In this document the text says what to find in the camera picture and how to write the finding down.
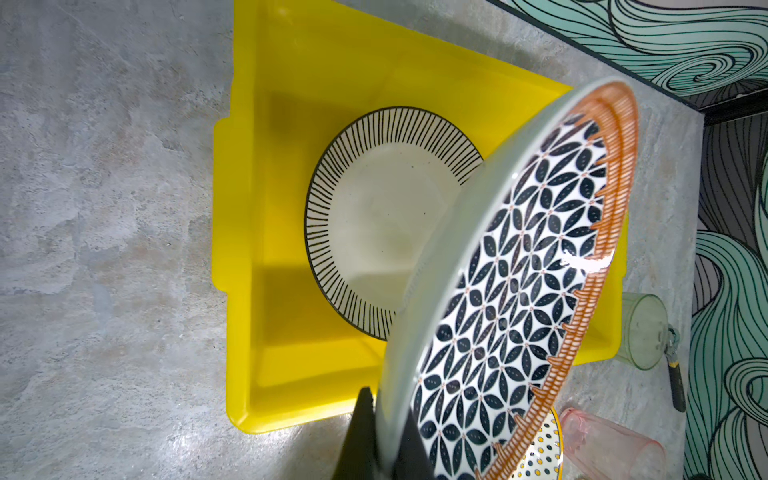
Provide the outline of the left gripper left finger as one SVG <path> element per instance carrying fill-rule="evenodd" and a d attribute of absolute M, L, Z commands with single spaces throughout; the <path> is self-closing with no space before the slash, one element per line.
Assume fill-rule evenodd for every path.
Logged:
<path fill-rule="evenodd" d="M 332 479 L 371 480 L 376 473 L 373 395 L 364 387 L 359 391 Z"/>

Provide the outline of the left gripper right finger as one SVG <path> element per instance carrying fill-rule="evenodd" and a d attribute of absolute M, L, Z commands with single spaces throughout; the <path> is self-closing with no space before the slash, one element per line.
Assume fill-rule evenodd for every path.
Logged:
<path fill-rule="evenodd" d="M 395 461 L 396 480 L 434 480 L 433 466 L 425 452 L 418 425 L 412 413 L 406 418 Z"/>

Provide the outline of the geometric flower pattern plate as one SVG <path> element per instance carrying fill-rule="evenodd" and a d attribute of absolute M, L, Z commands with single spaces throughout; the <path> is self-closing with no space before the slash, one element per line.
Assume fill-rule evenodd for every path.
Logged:
<path fill-rule="evenodd" d="M 388 340 L 375 409 L 392 475 L 408 426 L 427 472 L 506 479 L 563 387 L 619 243 L 638 106 L 575 89 L 474 172 L 427 242 Z"/>

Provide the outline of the black striped white plate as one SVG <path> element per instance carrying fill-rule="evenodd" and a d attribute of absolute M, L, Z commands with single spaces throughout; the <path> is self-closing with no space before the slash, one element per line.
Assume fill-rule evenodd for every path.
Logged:
<path fill-rule="evenodd" d="M 371 111 L 330 141 L 308 187 L 304 241 L 348 324 L 389 337 L 424 246 L 483 162 L 457 126 L 416 107 Z"/>

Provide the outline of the yellow plastic bin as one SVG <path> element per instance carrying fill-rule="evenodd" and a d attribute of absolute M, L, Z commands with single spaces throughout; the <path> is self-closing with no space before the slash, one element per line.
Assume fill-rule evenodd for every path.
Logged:
<path fill-rule="evenodd" d="M 226 412 L 262 434 L 352 411 L 385 343 L 344 321 L 304 242 L 315 166 L 349 123 L 420 107 L 490 154 L 569 90 L 333 1 L 234 5 L 231 109 L 214 129 L 212 278 L 227 294 Z"/>

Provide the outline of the yellow rimmed dotted plate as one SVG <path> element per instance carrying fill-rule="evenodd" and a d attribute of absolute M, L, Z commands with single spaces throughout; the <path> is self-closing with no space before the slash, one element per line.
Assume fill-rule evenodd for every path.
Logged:
<path fill-rule="evenodd" d="M 510 479 L 561 480 L 562 474 L 563 437 L 557 412 L 552 408 Z"/>

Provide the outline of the pink transparent cup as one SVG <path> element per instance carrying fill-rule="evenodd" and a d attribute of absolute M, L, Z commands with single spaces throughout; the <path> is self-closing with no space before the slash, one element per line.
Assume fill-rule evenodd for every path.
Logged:
<path fill-rule="evenodd" d="M 588 479 L 665 479 L 666 452 L 644 435 L 568 408 L 560 416 L 564 452 Z"/>

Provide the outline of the green transparent cup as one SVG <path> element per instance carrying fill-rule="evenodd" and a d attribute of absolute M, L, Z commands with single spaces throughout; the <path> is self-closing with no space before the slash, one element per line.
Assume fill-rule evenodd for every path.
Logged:
<path fill-rule="evenodd" d="M 641 371 L 655 367 L 667 345 L 668 315 L 663 301 L 653 294 L 624 292 L 621 321 L 616 359 Z"/>

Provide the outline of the black handled tool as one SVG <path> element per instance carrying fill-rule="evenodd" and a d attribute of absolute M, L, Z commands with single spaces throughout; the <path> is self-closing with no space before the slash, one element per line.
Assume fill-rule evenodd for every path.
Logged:
<path fill-rule="evenodd" d="M 664 355 L 667 361 L 672 404 L 678 412 L 685 413 L 687 410 L 687 404 L 682 371 L 680 368 L 680 361 L 677 352 L 679 343 L 679 332 L 671 324 L 668 324 L 665 337 Z"/>

